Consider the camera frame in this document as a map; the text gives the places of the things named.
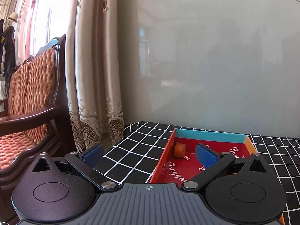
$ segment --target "table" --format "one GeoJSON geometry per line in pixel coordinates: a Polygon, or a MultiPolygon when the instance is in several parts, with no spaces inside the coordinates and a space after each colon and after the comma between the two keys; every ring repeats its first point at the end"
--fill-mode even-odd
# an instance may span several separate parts
{"type": "MultiPolygon", "coordinates": [[[[144,121],[130,124],[125,128],[125,137],[104,155],[95,169],[118,184],[149,182],[174,128],[216,132],[144,121]]],[[[286,191],[286,225],[298,224],[300,138],[247,135],[286,191]]]]}

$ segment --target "red box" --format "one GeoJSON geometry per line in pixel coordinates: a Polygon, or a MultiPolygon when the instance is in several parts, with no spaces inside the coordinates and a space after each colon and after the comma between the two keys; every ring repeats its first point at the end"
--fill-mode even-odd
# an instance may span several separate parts
{"type": "Polygon", "coordinates": [[[205,144],[218,153],[230,152],[237,158],[248,158],[257,152],[247,135],[174,129],[150,183],[177,183],[180,187],[183,182],[205,170],[195,157],[197,144],[205,144]],[[174,143],[186,145],[184,159],[172,156],[174,143]]]}

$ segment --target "black circular pad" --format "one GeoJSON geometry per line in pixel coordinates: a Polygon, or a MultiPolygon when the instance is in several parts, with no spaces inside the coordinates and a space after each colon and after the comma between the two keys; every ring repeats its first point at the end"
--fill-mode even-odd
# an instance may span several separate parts
{"type": "Polygon", "coordinates": [[[205,200],[225,220],[265,224],[281,216],[286,195],[276,177],[248,171],[212,181],[205,190],[205,200]]]}
{"type": "Polygon", "coordinates": [[[257,184],[241,183],[231,188],[231,195],[238,201],[255,203],[261,201],[266,196],[266,192],[257,184]]]}
{"type": "Polygon", "coordinates": [[[49,182],[35,188],[33,195],[42,202],[56,202],[65,198],[69,193],[68,186],[62,183],[49,182]]]}
{"type": "Polygon", "coordinates": [[[20,217],[37,224],[61,223],[90,208],[95,192],[88,181],[59,172],[54,176],[51,171],[40,172],[39,178],[21,179],[12,195],[20,217]]]}

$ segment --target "curtain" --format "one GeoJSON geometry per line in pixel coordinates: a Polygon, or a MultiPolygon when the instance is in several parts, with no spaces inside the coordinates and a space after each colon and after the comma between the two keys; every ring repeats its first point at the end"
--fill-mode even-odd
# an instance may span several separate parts
{"type": "Polygon", "coordinates": [[[32,0],[23,0],[16,29],[16,67],[25,60],[25,43],[27,34],[27,14],[30,12],[32,0]]]}
{"type": "Polygon", "coordinates": [[[0,0],[0,19],[4,19],[5,26],[10,22],[7,17],[14,12],[17,0],[0,0]]]}
{"type": "Polygon", "coordinates": [[[71,0],[66,83],[79,152],[124,136],[119,80],[117,0],[71,0]]]}

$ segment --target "black jacket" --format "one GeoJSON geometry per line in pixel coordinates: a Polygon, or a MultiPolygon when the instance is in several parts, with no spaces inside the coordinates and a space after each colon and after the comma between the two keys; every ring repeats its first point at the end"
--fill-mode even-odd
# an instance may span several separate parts
{"type": "Polygon", "coordinates": [[[1,61],[2,61],[2,54],[3,54],[3,44],[4,44],[4,41],[1,42],[1,35],[3,33],[3,24],[4,24],[4,19],[1,19],[0,20],[0,64],[1,64],[1,61]]]}
{"type": "Polygon", "coordinates": [[[5,43],[5,62],[3,76],[6,83],[11,82],[11,76],[15,72],[16,57],[15,57],[15,29],[14,27],[8,27],[3,33],[5,43]]]}

